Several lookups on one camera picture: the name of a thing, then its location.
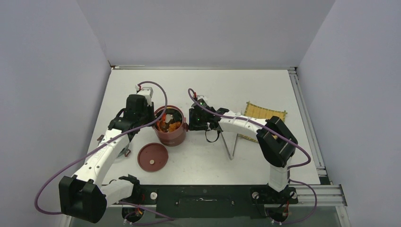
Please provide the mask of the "orange food pieces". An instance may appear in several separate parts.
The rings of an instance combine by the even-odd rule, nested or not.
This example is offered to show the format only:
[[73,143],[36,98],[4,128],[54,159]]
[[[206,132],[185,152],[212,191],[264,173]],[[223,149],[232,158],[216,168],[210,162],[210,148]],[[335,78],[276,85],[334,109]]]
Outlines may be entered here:
[[181,126],[182,118],[180,117],[180,115],[176,113],[172,115],[174,119],[169,123],[165,123],[166,113],[162,115],[159,121],[157,121],[156,127],[160,132],[165,132],[165,133],[173,132]]

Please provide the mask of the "steel tongs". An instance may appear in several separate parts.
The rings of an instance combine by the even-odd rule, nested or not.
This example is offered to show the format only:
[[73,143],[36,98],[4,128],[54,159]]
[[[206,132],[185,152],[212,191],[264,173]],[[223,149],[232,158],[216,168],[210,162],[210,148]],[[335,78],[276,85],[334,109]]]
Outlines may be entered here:
[[232,161],[235,156],[238,134],[234,132],[221,132],[220,137],[223,141],[223,145],[227,153],[227,156],[229,160]]

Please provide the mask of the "white rice ball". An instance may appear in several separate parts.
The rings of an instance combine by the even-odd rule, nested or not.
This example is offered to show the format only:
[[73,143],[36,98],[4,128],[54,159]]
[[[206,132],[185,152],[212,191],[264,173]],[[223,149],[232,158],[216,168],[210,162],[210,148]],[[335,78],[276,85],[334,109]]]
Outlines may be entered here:
[[165,123],[169,123],[174,119],[172,114],[166,114],[165,116]]

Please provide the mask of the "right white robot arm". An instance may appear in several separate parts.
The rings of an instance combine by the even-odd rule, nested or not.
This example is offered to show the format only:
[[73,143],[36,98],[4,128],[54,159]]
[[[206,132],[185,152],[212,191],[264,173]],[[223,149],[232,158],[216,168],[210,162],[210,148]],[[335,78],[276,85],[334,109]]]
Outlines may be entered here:
[[256,140],[270,164],[267,196],[272,202],[285,198],[285,188],[289,184],[288,165],[298,141],[279,117],[258,119],[225,108],[215,110],[201,98],[189,109],[189,130],[233,132]]

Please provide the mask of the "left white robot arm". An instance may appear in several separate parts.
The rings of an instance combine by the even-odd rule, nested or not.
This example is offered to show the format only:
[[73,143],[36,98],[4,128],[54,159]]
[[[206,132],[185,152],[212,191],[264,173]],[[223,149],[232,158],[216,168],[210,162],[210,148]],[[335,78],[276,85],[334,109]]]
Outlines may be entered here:
[[154,121],[154,104],[149,89],[129,95],[126,107],[112,119],[92,154],[72,177],[59,182],[61,212],[91,223],[97,223],[107,207],[121,199],[136,203],[141,190],[135,187],[135,177],[124,176],[106,186],[103,180],[117,156],[127,150],[141,126]]

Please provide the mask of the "red round lid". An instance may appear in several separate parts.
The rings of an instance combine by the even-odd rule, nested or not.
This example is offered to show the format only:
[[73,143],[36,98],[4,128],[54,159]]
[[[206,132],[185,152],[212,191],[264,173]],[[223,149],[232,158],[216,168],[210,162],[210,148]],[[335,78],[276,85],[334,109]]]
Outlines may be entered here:
[[168,151],[164,145],[149,143],[140,149],[137,162],[144,171],[156,172],[167,164],[168,158]]

